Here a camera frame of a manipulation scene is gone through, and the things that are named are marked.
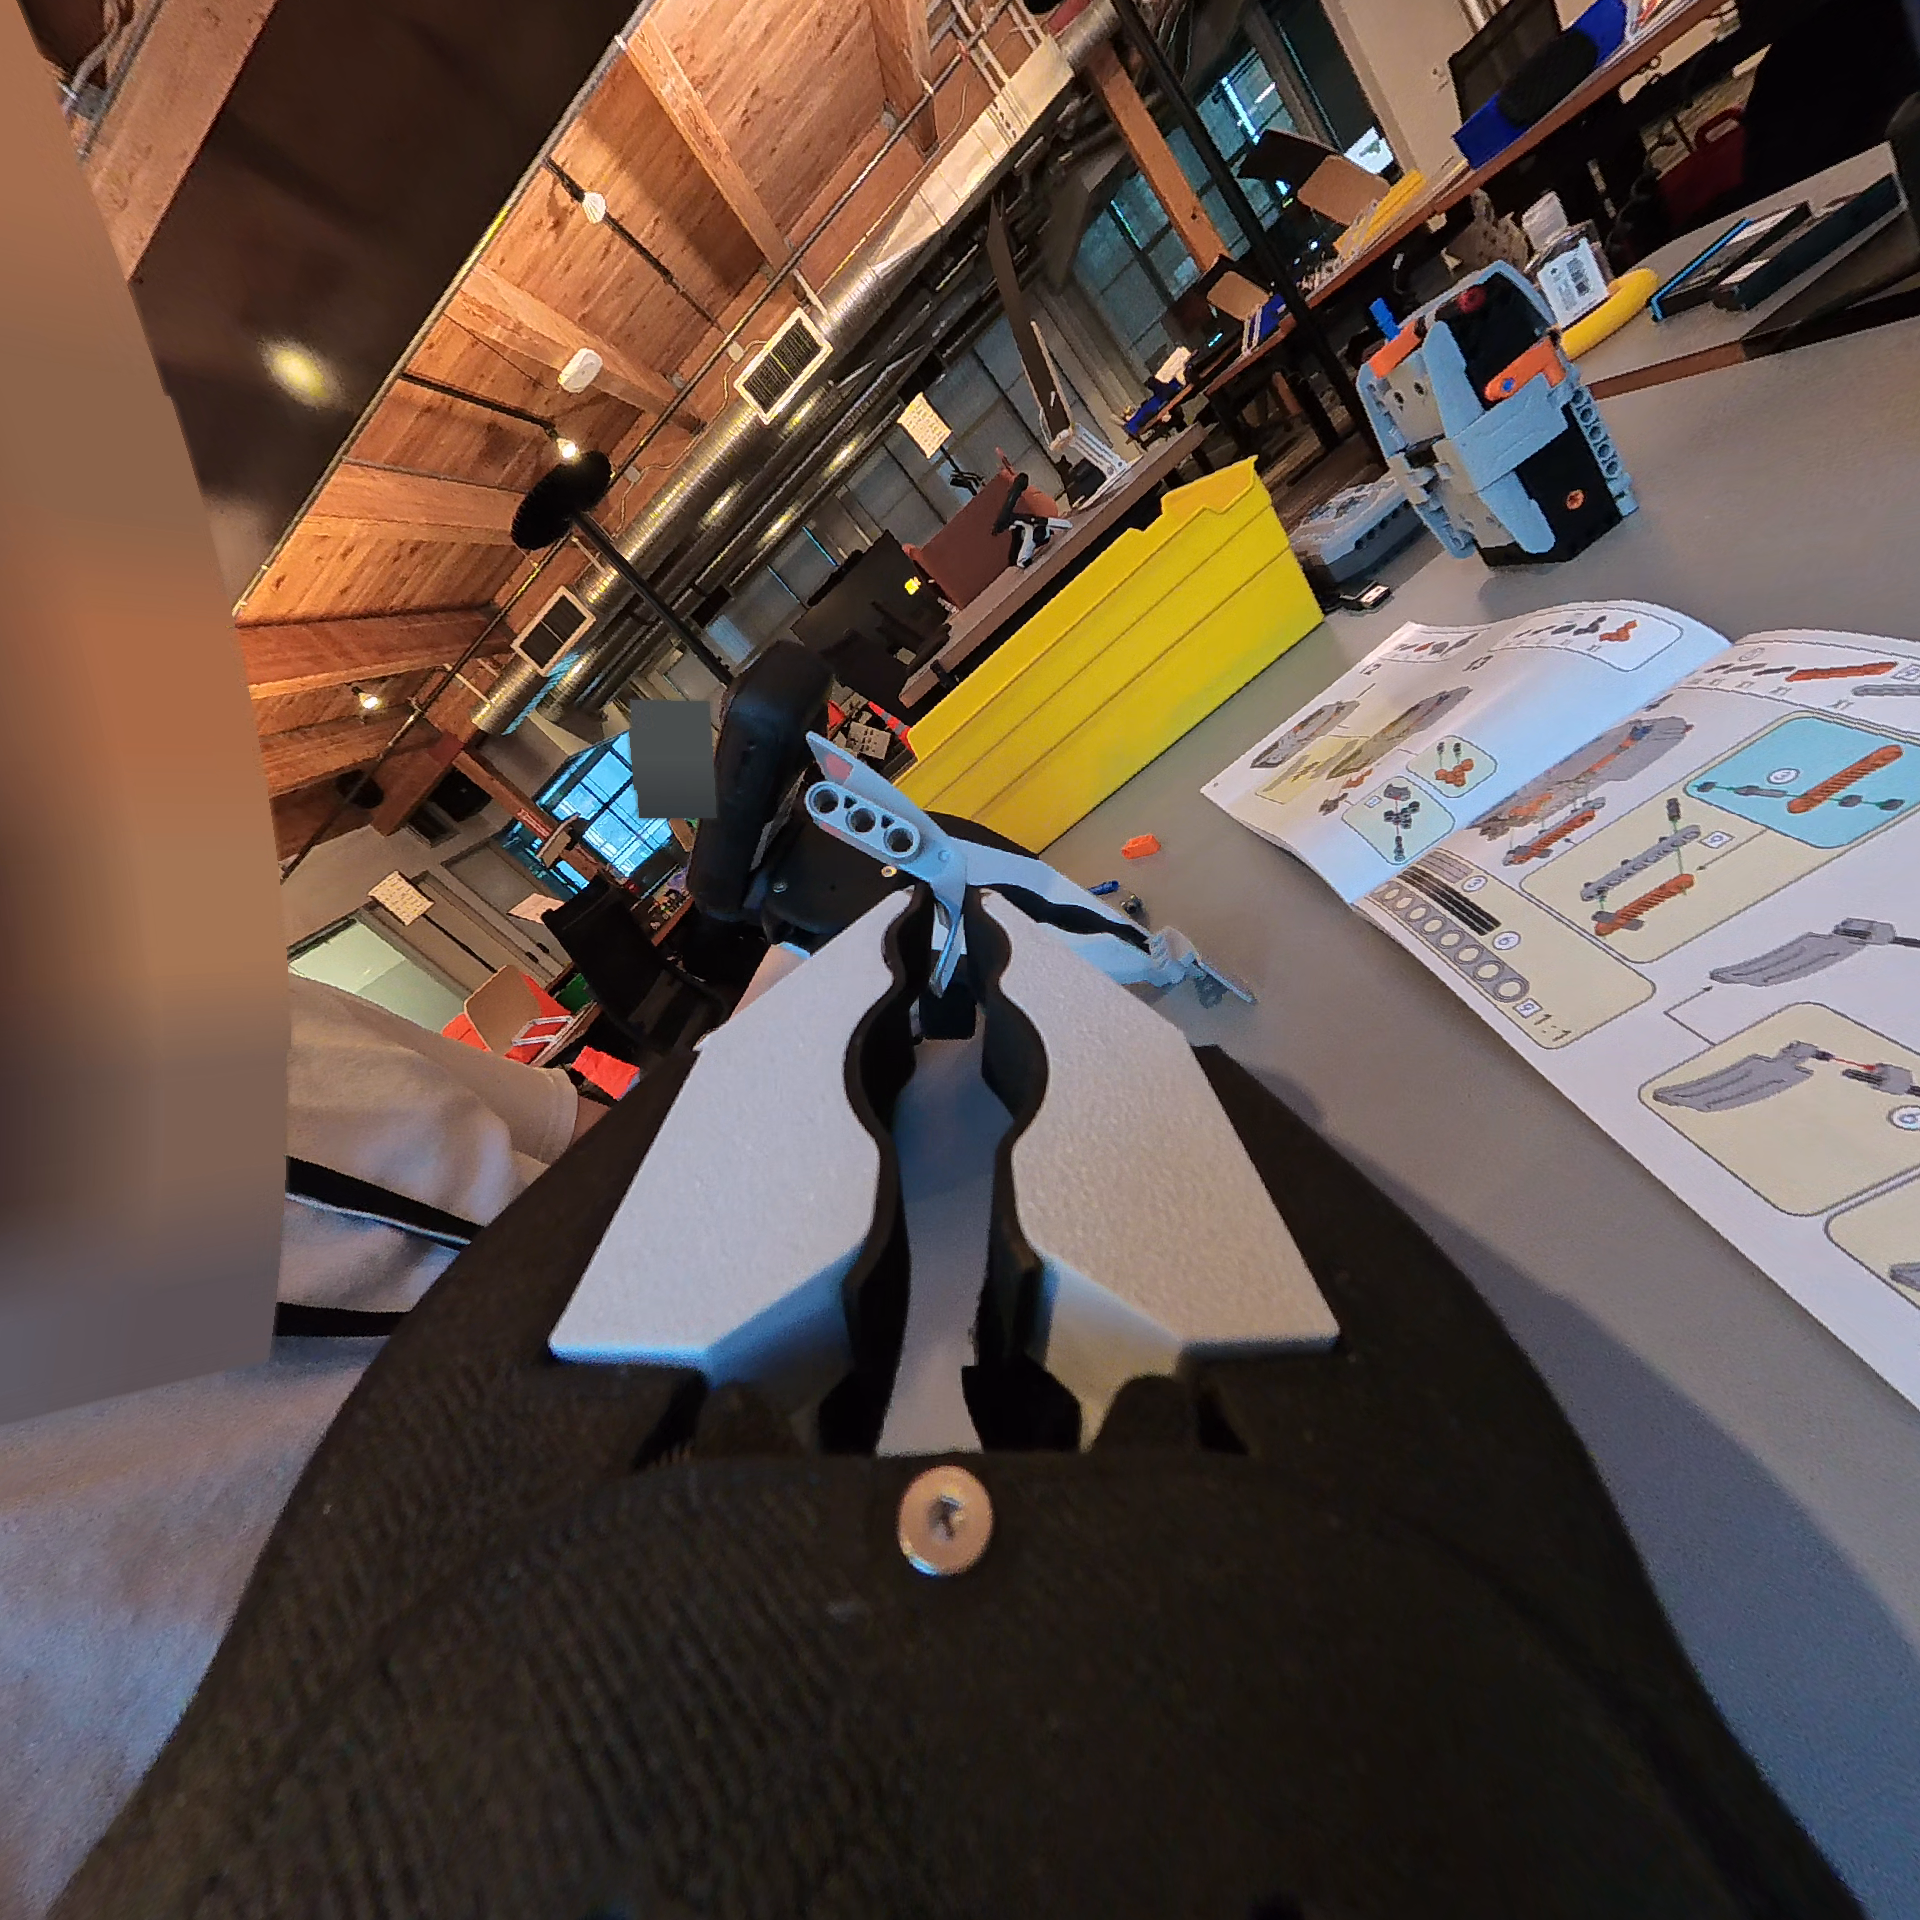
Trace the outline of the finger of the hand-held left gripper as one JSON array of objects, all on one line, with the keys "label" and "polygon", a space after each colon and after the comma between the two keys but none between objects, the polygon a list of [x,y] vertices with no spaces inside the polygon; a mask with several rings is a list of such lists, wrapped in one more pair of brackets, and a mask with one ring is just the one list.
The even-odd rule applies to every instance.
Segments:
[{"label": "finger of the hand-held left gripper", "polygon": [[1038,924],[1079,936],[1146,938],[1134,919],[1031,856],[988,843],[962,843],[961,853],[970,887],[1001,893]]},{"label": "finger of the hand-held left gripper", "polygon": [[1121,985],[1176,988],[1204,976],[1199,951],[1177,928],[1147,933],[1096,906],[1055,904],[1043,897],[1009,897],[1007,904]]}]

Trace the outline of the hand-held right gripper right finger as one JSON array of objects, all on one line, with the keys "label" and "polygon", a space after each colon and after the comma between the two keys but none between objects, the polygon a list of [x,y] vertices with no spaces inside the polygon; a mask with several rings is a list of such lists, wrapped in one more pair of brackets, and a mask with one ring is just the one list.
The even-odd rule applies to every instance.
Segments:
[{"label": "hand-held right gripper right finger", "polygon": [[986,1450],[1075,1450],[1142,1376],[1319,1354],[1337,1321],[1187,1039],[1055,928],[968,898],[1007,1108],[968,1409]]}]

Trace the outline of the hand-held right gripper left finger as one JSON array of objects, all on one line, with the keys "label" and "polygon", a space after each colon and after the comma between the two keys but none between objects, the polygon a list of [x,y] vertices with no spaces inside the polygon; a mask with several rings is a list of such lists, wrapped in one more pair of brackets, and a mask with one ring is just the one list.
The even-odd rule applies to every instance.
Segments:
[{"label": "hand-held right gripper left finger", "polygon": [[891,1138],[927,991],[927,887],[876,904],[699,1048],[548,1338],[815,1410],[873,1451],[908,1311]]}]

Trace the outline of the grey curved panel brick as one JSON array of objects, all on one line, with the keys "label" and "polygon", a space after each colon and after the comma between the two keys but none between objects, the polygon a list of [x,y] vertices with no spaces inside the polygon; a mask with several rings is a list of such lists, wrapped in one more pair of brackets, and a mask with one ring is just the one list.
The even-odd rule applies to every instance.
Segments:
[{"label": "grey curved panel brick", "polygon": [[1227,997],[1258,1007],[1258,995],[1234,973],[1209,962],[1177,928],[1159,928],[1147,938],[1147,953],[1158,962],[1153,983],[1177,988],[1191,983],[1201,1007],[1216,1008]]},{"label": "grey curved panel brick", "polygon": [[966,949],[970,861],[958,841],[859,757],[808,732],[822,777],[806,794],[808,817],[842,843],[930,887],[944,921],[944,946],[930,991],[946,995]]}]

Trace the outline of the yellow plastic bin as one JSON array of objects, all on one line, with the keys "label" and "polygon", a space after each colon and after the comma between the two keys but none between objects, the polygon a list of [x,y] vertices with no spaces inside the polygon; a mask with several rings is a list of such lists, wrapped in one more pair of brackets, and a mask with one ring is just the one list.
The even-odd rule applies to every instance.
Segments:
[{"label": "yellow plastic bin", "polygon": [[1046,850],[1322,621],[1258,464],[1215,471],[938,703],[899,786]]}]

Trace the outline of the white instruction booklet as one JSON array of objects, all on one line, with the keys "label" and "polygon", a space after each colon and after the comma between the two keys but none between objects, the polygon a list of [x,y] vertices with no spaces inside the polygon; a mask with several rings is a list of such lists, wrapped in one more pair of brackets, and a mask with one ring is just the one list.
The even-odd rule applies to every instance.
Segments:
[{"label": "white instruction booklet", "polygon": [[1406,624],[1208,783],[1908,1402],[1918,649]]}]

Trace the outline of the partly built toy robot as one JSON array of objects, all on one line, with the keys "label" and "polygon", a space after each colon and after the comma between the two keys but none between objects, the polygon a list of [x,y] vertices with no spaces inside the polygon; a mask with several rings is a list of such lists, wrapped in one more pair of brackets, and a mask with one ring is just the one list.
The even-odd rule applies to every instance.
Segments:
[{"label": "partly built toy robot", "polygon": [[1356,394],[1385,467],[1458,559],[1574,561],[1640,507],[1548,299],[1508,263],[1414,313]]}]

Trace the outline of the grey desk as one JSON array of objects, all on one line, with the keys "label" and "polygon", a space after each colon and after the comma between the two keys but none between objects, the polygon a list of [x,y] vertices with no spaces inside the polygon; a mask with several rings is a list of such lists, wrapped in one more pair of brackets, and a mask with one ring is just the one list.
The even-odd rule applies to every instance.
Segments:
[{"label": "grey desk", "polygon": [[1916,636],[1916,321],[1602,402],[1641,509],[1569,567],[1417,556],[1048,856],[1260,995],[1169,1018],[1342,1148],[1561,1402],[1724,1716],[1872,1916],[1916,1916],[1916,1409],[1202,784],[1403,620],[1633,592],[1740,636]]}]

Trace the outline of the cluttered brown-edged desk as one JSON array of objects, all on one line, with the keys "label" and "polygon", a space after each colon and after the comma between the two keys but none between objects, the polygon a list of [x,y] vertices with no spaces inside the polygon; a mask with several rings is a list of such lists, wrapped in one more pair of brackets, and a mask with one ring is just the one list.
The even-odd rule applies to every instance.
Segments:
[{"label": "cluttered brown-edged desk", "polygon": [[1423,229],[1476,192],[1503,209],[1523,209],[1550,185],[1592,187],[1604,211],[1622,211],[1646,167],[1641,113],[1652,108],[1651,71],[1679,71],[1679,52],[1704,52],[1710,28],[1737,5],[1625,5],[1625,20],[1643,28],[1627,29],[1567,100],[1476,164],[1457,147],[1460,116],[1450,65],[1476,33],[1470,12],[1473,5],[1455,3],[1329,5],[1336,35],[1380,109],[1393,153],[1424,177],[1427,192],[1380,223],[1367,248],[1312,297],[1316,311],[1378,282]]}]

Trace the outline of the black round ceiling lamp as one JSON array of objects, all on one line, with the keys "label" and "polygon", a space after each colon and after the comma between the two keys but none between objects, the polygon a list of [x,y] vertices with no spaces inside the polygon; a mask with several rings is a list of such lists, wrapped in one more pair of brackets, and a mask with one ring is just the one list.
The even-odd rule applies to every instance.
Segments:
[{"label": "black round ceiling lamp", "polygon": [[566,540],[578,517],[602,506],[614,474],[614,461],[602,451],[580,451],[554,464],[519,501],[513,517],[516,549],[532,554]]}]

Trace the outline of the grey battery box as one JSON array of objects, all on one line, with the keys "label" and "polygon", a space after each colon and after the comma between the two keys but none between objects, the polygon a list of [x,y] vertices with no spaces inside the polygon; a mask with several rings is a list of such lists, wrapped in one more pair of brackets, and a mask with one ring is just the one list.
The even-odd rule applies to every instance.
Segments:
[{"label": "grey battery box", "polygon": [[1424,521],[1393,476],[1345,487],[1288,532],[1319,592],[1372,578],[1419,537],[1427,537]]}]

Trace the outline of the person's light shirt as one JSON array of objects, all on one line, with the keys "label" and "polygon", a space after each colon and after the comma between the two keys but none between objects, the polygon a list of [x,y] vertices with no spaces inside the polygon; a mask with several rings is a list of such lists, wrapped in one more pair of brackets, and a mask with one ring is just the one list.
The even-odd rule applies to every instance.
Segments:
[{"label": "person's light shirt", "polygon": [[[291,976],[286,1149],[489,1226],[603,1119],[537,1071]],[[378,1344],[6,1429],[2,1916],[43,1916],[192,1699],[305,1463]]]}]

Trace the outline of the black pouch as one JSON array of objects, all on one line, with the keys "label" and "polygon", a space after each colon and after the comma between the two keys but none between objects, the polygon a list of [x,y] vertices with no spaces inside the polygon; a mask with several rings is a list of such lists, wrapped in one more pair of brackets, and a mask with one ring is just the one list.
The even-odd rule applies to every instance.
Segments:
[{"label": "black pouch", "polygon": [[1513,128],[1539,125],[1601,65],[1599,42],[1579,28],[1569,28],[1545,42],[1503,88],[1498,108]]}]

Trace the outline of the red bag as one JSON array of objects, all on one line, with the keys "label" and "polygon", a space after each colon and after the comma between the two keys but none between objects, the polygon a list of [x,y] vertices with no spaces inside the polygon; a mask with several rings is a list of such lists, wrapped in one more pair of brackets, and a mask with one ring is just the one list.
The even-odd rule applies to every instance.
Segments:
[{"label": "red bag", "polygon": [[1727,108],[1702,123],[1694,147],[1659,175],[1659,204],[1676,231],[1702,224],[1744,178],[1744,109]]}]

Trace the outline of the silver ventilation duct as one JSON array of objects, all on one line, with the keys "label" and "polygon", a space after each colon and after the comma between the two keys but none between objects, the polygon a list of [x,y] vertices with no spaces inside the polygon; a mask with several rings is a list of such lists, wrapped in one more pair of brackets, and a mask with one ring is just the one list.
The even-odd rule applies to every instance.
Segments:
[{"label": "silver ventilation duct", "polygon": [[968,256],[983,204],[1057,115],[1088,50],[1116,28],[1114,7],[1098,5],[1059,40],[1043,37],[902,211],[828,279],[822,301],[800,311],[828,353],[785,395],[777,417],[762,418],[751,395],[759,373],[736,373],[732,402],[619,540],[626,561],[663,599],[691,587],[748,517],[785,492],[800,461],[790,442],[800,452],[824,451],[852,402],[876,395],[879,370],[903,368],[934,322],[955,311],[951,287],[971,276]]}]

